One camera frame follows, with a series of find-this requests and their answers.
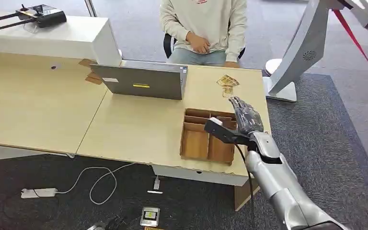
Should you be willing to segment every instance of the red rope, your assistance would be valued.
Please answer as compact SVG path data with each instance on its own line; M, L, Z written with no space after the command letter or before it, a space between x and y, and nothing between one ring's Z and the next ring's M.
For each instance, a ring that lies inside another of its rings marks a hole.
M350 29L348 23L346 22L345 18L342 16L341 11L340 10L332 10L332 11L335 13L335 16L339 19L339 21L341 22L342 26L345 28L346 32L348 33L348 35L350 36L350 38L352 39L352 41L355 43L355 45L357 46L357 48L363 54L363 56L365 57L366 61L368 61L368 57L365 54L365 51L363 51L362 46L356 40L356 38L353 35L353 32Z

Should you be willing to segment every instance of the white cable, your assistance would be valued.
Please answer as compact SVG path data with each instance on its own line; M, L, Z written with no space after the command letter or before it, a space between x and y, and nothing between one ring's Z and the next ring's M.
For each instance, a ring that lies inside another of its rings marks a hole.
M106 201L108 201L108 200L109 200L109 198L111 198L111 196L114 194L114 192L115 192L115 190L116 190L117 181L116 181L116 177L115 177L115 175L114 175L114 172L116 172L116 171L118 171L118 170L120 170L120 169L123 169L123 168L125 168L125 167L127 167L127 166L130 166L130 165L132 165L132 164L135 164L135 163L131 163L131 164L127 164L127 165L121 166L121 167L119 167L119 168L117 168L117 169L115 169L115 170L113 170L113 171L111 171L110 169L108 169L108 168L106 168L106 167L88 167L88 168L85 168L84 170L82 170L82 171L80 172L80 174L79 174L79 176L78 176L77 180L75 181L74 185L73 185L69 190L67 190L67 191L65 191L65 192L56 192L56 193L58 193L58 194L66 194L66 193L68 193L69 191L71 191L71 190L75 187L75 185L77 185L78 180L80 179L80 177L81 177L82 173L83 173L85 170L88 170L88 169L106 169L106 170L108 170L109 172L107 172L107 173L105 173L104 175L102 175L102 176L101 176L101 177L100 177L100 178L99 178L99 179L94 183L94 185L92 186L92 188L91 188L91 190L90 190L90 200L91 200L94 204L96 204L96 205L101 205L101 204L105 203ZM107 175L109 175L109 174L112 174L112 176L113 176L113 177L114 177L114 179L115 179L115 187L114 187L114 189L112 190L111 194L108 196L108 198L107 198L107 199L105 199L103 202L97 203L97 202L95 202L95 201L92 199L92 196L91 196L92 190L94 189L94 187L96 186L96 184L97 184L97 183L98 183L102 178L106 177L106 176L107 176Z

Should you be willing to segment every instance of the floor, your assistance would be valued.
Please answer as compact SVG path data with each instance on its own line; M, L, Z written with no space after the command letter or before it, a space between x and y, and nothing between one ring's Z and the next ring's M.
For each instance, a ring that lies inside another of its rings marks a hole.
M24 0L23 4L41 1ZM52 0L50 4L68 15L88 16L83 0ZM97 13L111 19L125 58L165 61L159 4L160 0L94 0ZM305 5L303 0L248 0L245 67L262 69L267 60L283 55ZM0 11L19 7L13 1L0 0ZM368 55L368 29L362 28L349 10L342 13ZM308 72L332 77L368 154L368 63L332 13L324 58Z

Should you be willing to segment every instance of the light blue jeans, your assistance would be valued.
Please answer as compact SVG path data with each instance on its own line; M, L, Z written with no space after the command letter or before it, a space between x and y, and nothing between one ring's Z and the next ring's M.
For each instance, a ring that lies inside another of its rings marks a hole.
M175 48L167 63L183 65L223 66L226 60L225 50L209 54L198 54L184 48Z

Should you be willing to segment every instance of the small screen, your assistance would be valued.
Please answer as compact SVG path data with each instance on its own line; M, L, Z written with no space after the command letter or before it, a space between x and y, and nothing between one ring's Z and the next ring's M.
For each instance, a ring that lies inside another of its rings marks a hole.
M157 212L145 211L143 219L157 220Z

